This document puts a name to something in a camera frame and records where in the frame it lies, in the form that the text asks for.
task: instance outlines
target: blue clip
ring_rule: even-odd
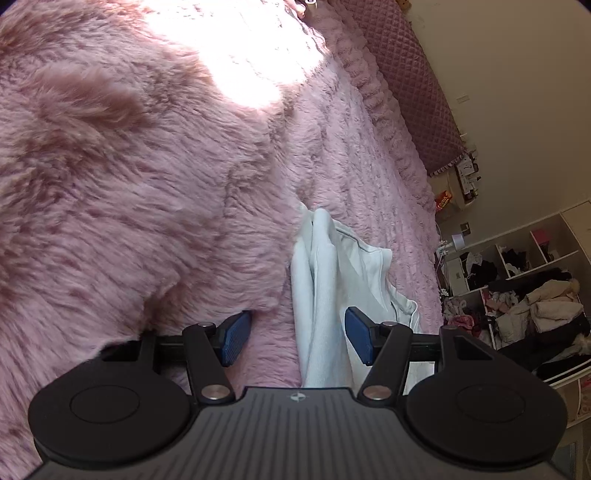
[[[251,334],[251,320],[251,312],[245,311],[227,318],[217,328],[221,347],[220,363],[223,367],[232,365],[240,355]]]
[[[345,333],[359,359],[367,366],[375,362],[375,349],[372,342],[372,331],[379,328],[366,314],[357,307],[349,307],[345,311]]]

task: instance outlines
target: round black pad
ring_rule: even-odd
[[[145,458],[170,444],[190,416],[185,392],[134,362],[94,359],[43,388],[29,406],[37,446],[77,468]]]
[[[549,459],[566,428],[560,396],[477,340],[465,341],[469,348],[482,346],[482,355],[453,354],[453,340],[446,345],[443,370],[407,397],[411,429],[427,446],[464,465],[513,469]]]

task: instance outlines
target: bedding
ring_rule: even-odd
[[[427,172],[345,14],[29,0],[0,17],[0,478],[39,463],[35,392],[146,328],[254,310],[233,385],[299,387],[300,201],[390,248],[390,282],[437,330]]]
[[[462,159],[464,146],[445,94],[395,0],[341,0],[392,91],[429,175]]]

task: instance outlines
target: ribbed black surface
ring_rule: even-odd
[[[174,446],[105,472],[48,463],[31,480],[442,480],[562,478],[549,465],[475,472],[418,447],[386,409],[348,390],[250,388],[234,405],[206,408]]]

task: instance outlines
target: white towel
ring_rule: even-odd
[[[367,245],[324,209],[301,209],[291,292],[302,386],[350,387],[357,392],[369,367],[346,338],[346,309],[355,306],[376,323],[394,320],[421,333],[417,303],[387,280],[391,250]],[[431,363],[411,364],[407,391],[432,373]]]

